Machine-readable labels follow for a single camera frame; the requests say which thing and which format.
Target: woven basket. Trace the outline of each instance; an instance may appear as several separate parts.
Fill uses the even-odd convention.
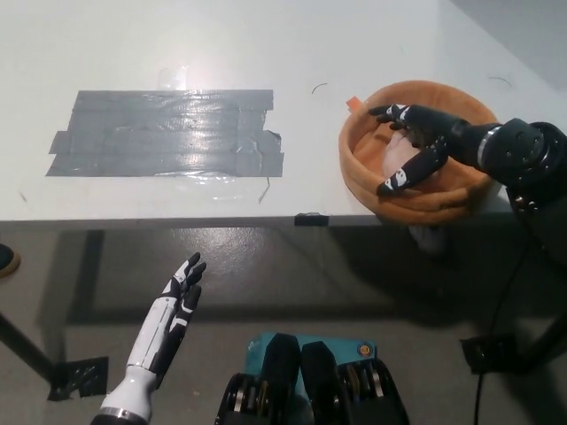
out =
[[[396,197],[379,197],[385,146],[393,131],[378,125],[369,108],[385,104],[421,104],[460,116],[471,124],[497,122],[474,97],[444,84],[404,81],[377,91],[346,120],[339,136],[340,166],[346,186],[378,216],[405,224],[439,224],[470,215],[487,195],[492,180],[453,159],[430,179]]]

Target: robotic hand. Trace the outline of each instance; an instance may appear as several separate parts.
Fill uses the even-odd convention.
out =
[[[201,295],[206,263],[197,252],[185,261],[151,305],[128,358],[126,375],[106,396],[91,425],[146,425],[151,394],[159,388],[185,336]]]
[[[421,152],[378,186],[395,195],[438,171],[448,158],[473,166],[507,188],[515,212],[533,213],[567,194],[567,136],[547,122],[473,126],[420,105],[390,104],[369,111],[393,130],[406,129]]]

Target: white table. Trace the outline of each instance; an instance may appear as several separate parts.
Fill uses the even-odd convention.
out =
[[[342,181],[338,132],[348,98],[395,81],[444,82],[500,120],[567,126],[563,92],[448,0],[0,4],[2,228],[262,226],[299,213],[330,216],[331,225],[378,223]],[[503,19],[524,31],[513,20],[521,16]],[[532,24],[534,33],[548,30]],[[282,135],[283,177],[271,179],[261,203],[267,183],[257,178],[44,177],[78,90],[158,89],[162,71],[181,66],[187,88],[274,90],[266,128]],[[485,213],[507,213],[499,197]]]

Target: thin wire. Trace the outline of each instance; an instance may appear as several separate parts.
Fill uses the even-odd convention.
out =
[[[525,244],[520,257],[517,259],[514,268],[512,269],[512,273],[510,277],[506,281],[506,284],[502,288],[502,291],[498,297],[498,303],[496,304],[496,308],[494,309],[493,318],[490,322],[490,328],[488,329],[488,336],[492,336],[494,333],[494,329],[496,328],[496,322],[498,320],[498,316],[500,315],[500,310],[502,309],[502,305],[504,301],[508,297],[510,292],[510,288],[512,287],[512,283],[516,279],[517,272],[519,272],[521,266],[524,264],[525,256],[528,254],[530,248],[532,248],[532,239],[529,239],[528,242]],[[483,382],[485,381],[485,374],[478,375],[478,382],[477,382],[477,394],[475,396],[475,416],[474,416],[474,425],[478,425],[478,416],[480,414],[480,396],[482,395],[482,386]]]

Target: white robotic hand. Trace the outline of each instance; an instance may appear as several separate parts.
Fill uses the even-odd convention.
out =
[[[151,394],[160,386],[185,336],[201,295],[206,263],[197,252],[185,261],[151,305],[134,343],[126,375],[106,396],[91,425],[146,425],[151,419]]]

